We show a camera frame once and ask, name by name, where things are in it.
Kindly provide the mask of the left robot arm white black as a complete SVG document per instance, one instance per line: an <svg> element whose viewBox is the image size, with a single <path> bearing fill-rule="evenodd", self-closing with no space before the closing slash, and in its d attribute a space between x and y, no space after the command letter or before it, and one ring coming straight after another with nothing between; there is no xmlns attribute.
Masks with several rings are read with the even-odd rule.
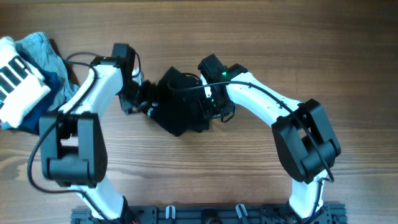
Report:
<svg viewBox="0 0 398 224"><path fill-rule="evenodd" d="M28 161L28 180L46 194L77 194L93 223L139 223L106 176L108 154L100 120L115 96L127 115L139 112L142 85L137 53L100 57L76 95L39 121L40 138Z"/></svg>

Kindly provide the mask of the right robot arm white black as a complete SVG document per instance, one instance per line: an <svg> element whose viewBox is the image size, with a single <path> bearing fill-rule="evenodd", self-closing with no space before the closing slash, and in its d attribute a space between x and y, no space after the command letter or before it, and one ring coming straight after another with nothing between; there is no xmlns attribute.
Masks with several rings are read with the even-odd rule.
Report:
<svg viewBox="0 0 398 224"><path fill-rule="evenodd" d="M302 221L312 221L323 205L323 184L334 181L331 168L341 153L323 106L314 99L302 103L281 95L239 64L228 68L201 62L198 70L206 94L223 90L271 128L280 163L292 178L289 206Z"/></svg>

